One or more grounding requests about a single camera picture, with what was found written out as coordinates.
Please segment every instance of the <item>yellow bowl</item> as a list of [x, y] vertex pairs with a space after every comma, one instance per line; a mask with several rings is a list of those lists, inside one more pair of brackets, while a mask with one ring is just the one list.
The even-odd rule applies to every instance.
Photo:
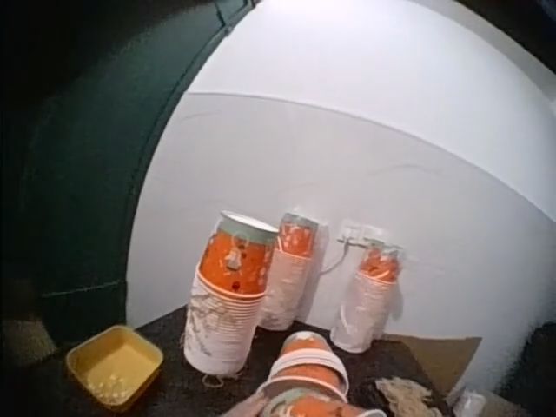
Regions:
[[66, 366], [107, 409], [122, 413], [160, 371], [161, 350], [126, 326], [114, 326], [66, 355]]

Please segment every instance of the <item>cardboard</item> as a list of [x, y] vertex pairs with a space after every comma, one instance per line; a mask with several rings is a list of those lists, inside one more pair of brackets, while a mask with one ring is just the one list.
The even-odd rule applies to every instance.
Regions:
[[424, 339], [385, 334], [384, 339], [401, 341], [431, 379], [438, 392], [447, 396], [460, 380], [479, 347], [480, 337], [465, 339]]

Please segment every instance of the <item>stack of paper cups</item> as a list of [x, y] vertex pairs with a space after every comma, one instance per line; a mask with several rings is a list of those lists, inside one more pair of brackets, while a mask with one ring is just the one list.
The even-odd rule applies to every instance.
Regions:
[[330, 340], [351, 353], [364, 352], [381, 337], [400, 270], [400, 249], [372, 242], [349, 283]]
[[223, 212], [191, 288], [183, 354], [205, 374], [244, 366], [260, 320], [276, 228]]
[[258, 391], [274, 398], [292, 387], [312, 389], [346, 402], [348, 373], [319, 334], [297, 332], [290, 335], [270, 369], [267, 381]]
[[318, 223], [299, 215], [284, 215], [268, 273], [268, 291], [260, 326], [286, 330], [297, 316], [307, 281]]

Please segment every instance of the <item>cup rim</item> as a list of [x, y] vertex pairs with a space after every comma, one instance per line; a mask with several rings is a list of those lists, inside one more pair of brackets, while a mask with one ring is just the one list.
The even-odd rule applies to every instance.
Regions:
[[328, 394], [332, 394], [335, 397], [335, 399], [340, 400], [342, 402], [348, 402], [346, 395], [342, 394], [338, 388], [333, 387], [332, 385], [327, 384], [326, 382], [317, 380], [315, 378], [309, 378], [307, 376], [280, 376], [278, 378], [274, 378], [273, 380], [266, 380], [257, 388], [256, 392], [257, 393], [264, 392], [265, 388], [271, 387], [274, 384], [279, 384], [280, 382], [284, 382], [284, 381], [308, 382], [310, 384], [314, 384], [317, 387], [325, 388], [326, 390], [329, 391]]

